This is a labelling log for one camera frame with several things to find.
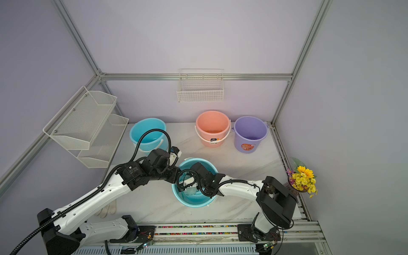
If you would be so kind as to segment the mint green microfiber cloth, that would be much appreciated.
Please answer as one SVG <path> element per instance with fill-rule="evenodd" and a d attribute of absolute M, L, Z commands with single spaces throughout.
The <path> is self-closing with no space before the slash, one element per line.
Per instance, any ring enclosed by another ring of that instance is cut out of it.
<path fill-rule="evenodd" d="M 195 181 L 195 184 L 187 187 L 183 192 L 186 196 L 193 196 L 199 191 L 198 183 Z"/>

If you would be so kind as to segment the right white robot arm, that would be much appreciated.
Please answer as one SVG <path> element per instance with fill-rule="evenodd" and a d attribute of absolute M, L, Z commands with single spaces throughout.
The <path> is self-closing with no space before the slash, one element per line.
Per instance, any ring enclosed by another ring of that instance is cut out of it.
<path fill-rule="evenodd" d="M 198 189 L 206 197 L 234 196 L 256 202 L 260 212 L 252 223 L 254 231 L 266 234 L 274 227 L 291 228 L 296 197 L 274 177 L 267 176 L 262 181 L 242 180 L 214 174 L 201 163 L 193 164 L 191 171 Z"/>

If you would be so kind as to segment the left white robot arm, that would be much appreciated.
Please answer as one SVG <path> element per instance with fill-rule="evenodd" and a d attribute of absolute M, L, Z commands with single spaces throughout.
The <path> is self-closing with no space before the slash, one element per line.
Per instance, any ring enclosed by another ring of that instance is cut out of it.
<path fill-rule="evenodd" d="M 111 202 L 150 181 L 174 184 L 180 172 L 175 165 L 180 156 L 177 147 L 170 151 L 152 150 L 146 157 L 114 167 L 101 185 L 78 200 L 54 211 L 48 208 L 41 211 L 37 218 L 47 253 L 71 255 L 80 247 L 96 242 L 136 240 L 141 231 L 130 215 L 96 224 L 88 220 Z"/>

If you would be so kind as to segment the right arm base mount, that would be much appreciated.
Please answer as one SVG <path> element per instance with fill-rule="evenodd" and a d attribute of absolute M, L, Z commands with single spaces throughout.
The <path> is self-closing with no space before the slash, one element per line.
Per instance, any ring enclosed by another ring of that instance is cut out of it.
<path fill-rule="evenodd" d="M 259 241 L 281 240 L 277 226 L 271 224 L 263 213 L 257 213 L 251 224 L 238 224 L 239 241 L 258 243 Z"/>

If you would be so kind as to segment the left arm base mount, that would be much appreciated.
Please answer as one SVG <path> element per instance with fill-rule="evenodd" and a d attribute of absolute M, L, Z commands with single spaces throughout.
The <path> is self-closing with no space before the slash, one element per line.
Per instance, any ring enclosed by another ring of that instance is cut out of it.
<path fill-rule="evenodd" d="M 110 239 L 110 243 L 147 243 L 154 237 L 156 226 L 138 225 L 131 215 L 121 217 L 125 220 L 125 227 L 128 228 L 124 237 L 120 239 Z"/>

